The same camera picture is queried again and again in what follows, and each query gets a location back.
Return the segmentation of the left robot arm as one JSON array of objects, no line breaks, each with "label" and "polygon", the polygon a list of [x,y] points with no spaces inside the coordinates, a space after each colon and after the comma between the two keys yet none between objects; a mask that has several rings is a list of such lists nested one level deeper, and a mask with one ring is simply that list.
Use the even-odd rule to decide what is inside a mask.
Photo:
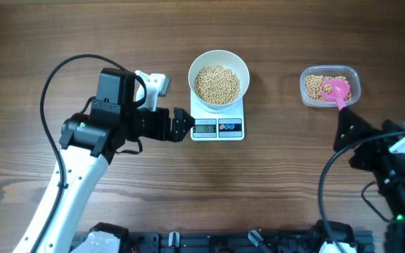
[{"label": "left robot arm", "polygon": [[173,118],[146,108],[146,97],[134,98],[136,84],[147,87],[133,72],[103,69],[91,112],[64,121],[56,168],[16,252],[67,252],[91,193],[126,141],[180,142],[194,127],[181,108]]}]

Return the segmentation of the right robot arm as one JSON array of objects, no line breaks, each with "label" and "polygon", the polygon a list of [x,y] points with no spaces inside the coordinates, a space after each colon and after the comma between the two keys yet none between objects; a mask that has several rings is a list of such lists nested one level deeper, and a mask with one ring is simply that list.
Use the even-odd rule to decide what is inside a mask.
[{"label": "right robot arm", "polygon": [[403,126],[399,126],[386,120],[381,129],[375,129],[353,110],[344,107],[339,111],[333,150],[335,153],[323,168],[318,186],[321,221],[332,250],[346,252],[347,246],[334,233],[327,219],[323,202],[324,184],[335,161],[353,150],[350,167],[374,175],[378,192],[385,198],[393,215],[386,220],[385,251],[405,252],[405,121]]}]

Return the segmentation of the pink measuring scoop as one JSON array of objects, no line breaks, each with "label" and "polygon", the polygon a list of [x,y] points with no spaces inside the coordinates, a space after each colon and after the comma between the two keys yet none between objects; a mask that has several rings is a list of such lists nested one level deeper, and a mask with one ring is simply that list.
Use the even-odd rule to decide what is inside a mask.
[{"label": "pink measuring scoop", "polygon": [[334,91],[330,94],[325,94],[324,91],[321,91],[321,95],[325,101],[334,101],[337,103],[339,110],[346,107],[345,99],[348,97],[350,92],[350,86],[346,82],[339,79],[329,79],[322,83],[322,86],[326,84],[331,84],[334,88]]}]

